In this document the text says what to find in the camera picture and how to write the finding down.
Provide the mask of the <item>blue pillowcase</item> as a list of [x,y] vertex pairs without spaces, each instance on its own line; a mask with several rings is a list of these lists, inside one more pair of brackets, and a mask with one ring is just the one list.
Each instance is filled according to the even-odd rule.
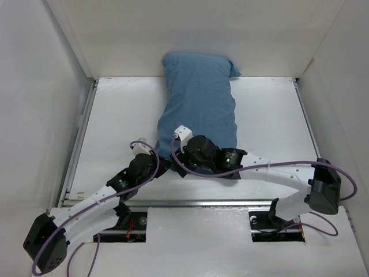
[[180,143],[171,137],[180,125],[194,136],[205,136],[220,149],[236,148],[235,99],[230,80],[240,72],[227,57],[167,53],[162,57],[167,104],[157,123],[155,146],[159,157],[171,161],[171,151]]

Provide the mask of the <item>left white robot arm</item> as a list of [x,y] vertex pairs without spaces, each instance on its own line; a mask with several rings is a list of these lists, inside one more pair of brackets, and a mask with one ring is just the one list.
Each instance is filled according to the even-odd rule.
[[56,269],[84,239],[110,227],[126,227],[131,210],[125,202],[171,165],[171,161],[153,151],[137,154],[127,168],[87,199],[58,216],[39,215],[22,245],[33,261],[33,275],[42,276]]

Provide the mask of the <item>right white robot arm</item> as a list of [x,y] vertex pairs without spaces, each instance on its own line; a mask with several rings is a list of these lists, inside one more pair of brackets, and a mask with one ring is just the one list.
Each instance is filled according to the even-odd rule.
[[273,227],[309,212],[338,213],[341,179],[328,160],[277,162],[242,149],[221,149],[205,136],[179,134],[171,139],[170,150],[181,177],[263,181],[294,189],[272,200],[267,220]]

